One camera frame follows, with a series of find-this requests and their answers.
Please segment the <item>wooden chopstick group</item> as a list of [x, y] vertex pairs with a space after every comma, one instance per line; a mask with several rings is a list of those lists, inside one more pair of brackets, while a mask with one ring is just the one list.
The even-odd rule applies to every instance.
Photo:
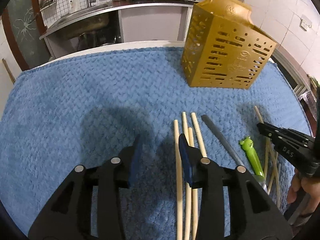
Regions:
[[272, 189], [272, 185], [273, 185], [273, 181], [275, 181], [275, 183], [276, 183], [276, 197], [277, 197], [276, 204], [277, 204], [277, 207], [280, 208], [281, 194], [280, 194], [279, 172], [278, 172], [278, 165], [277, 165], [278, 155], [277, 155], [277, 153], [275, 153], [275, 151], [272, 147], [270, 138], [266, 137], [265, 163], [264, 163], [265, 177], [267, 176], [267, 172], [268, 172], [269, 158], [271, 158], [271, 162], [272, 162], [272, 172], [271, 172], [270, 181], [269, 181], [269, 184], [267, 187], [267, 192], [268, 192], [268, 194], [270, 194], [271, 189]]

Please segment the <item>gold perforated utensil holder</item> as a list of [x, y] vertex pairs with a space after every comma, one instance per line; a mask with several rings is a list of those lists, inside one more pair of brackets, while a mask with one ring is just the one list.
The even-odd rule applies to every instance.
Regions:
[[190, 87], [249, 89], [277, 46], [239, 0], [193, 6], [181, 65]]

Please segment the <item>stainless steel sink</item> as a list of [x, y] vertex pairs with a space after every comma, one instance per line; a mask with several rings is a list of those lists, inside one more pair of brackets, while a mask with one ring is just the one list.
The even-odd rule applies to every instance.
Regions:
[[45, 37], [62, 29], [66, 29], [67, 34], [65, 36], [70, 38], [88, 31], [104, 28], [110, 21], [109, 13], [114, 9], [115, 7], [111, 3], [104, 3], [67, 14], [53, 23], [39, 39], [43, 40]]

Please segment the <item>dark grey chopstick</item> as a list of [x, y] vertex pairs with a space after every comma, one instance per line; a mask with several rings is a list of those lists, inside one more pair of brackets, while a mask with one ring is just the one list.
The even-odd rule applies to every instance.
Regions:
[[219, 128], [212, 122], [212, 120], [207, 115], [201, 116], [202, 121], [210, 129], [210, 131], [217, 137], [221, 145], [225, 148], [231, 158], [235, 161], [237, 166], [244, 166], [243, 161], [240, 159], [238, 154], [235, 152], [234, 148], [230, 145], [224, 135], [220, 132]]

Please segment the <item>brown framed glass door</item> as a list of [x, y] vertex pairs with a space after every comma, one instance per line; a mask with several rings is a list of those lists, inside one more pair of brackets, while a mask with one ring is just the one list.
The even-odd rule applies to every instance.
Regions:
[[49, 61], [48, 48], [40, 39], [46, 28], [37, 0], [9, 0], [2, 23], [9, 48], [22, 71]]

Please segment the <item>blue textured towel mat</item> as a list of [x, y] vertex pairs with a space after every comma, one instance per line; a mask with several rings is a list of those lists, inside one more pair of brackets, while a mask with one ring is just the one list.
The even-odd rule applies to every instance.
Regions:
[[191, 88], [181, 48], [87, 54], [23, 72], [1, 119], [1, 201], [28, 233], [44, 204], [78, 164], [101, 165], [143, 138], [137, 178], [121, 190], [128, 239], [175, 239], [173, 121], [207, 115], [235, 150], [250, 136], [263, 156], [259, 109], [275, 126], [310, 133], [304, 111], [275, 64], [249, 89]]

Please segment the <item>white wall switch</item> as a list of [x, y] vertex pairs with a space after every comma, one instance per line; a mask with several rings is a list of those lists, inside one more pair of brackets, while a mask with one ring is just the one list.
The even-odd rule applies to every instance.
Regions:
[[307, 18], [305, 15], [302, 15], [300, 18], [300, 27], [304, 31], [308, 31], [309, 29], [312, 28], [312, 22], [309, 18]]

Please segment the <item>green frog handle fork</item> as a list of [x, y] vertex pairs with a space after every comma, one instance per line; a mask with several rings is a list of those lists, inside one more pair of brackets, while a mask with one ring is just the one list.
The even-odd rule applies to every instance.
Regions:
[[244, 139], [240, 140], [239, 144], [242, 150], [245, 152], [246, 157], [249, 163], [251, 164], [251, 167], [253, 168], [255, 179], [261, 185], [264, 191], [266, 191], [267, 187], [266, 187], [265, 175], [264, 175], [259, 157], [257, 155], [257, 152], [254, 148], [253, 140], [251, 139], [250, 136], [247, 136]]

